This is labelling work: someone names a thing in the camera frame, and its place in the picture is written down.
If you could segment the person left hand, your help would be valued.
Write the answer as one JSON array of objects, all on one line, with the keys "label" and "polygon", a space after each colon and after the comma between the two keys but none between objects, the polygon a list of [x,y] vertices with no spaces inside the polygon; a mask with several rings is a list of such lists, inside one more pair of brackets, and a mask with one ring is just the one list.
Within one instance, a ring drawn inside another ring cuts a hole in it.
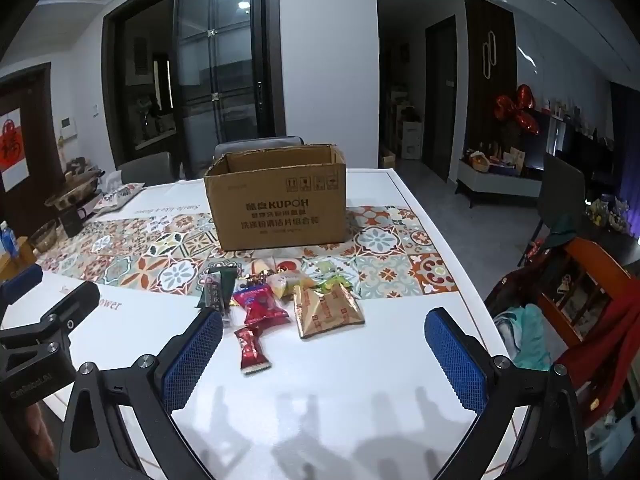
[{"label": "person left hand", "polygon": [[38,404],[32,404],[26,408],[25,424],[26,436],[32,452],[43,463],[51,463],[54,457],[54,445]]}]

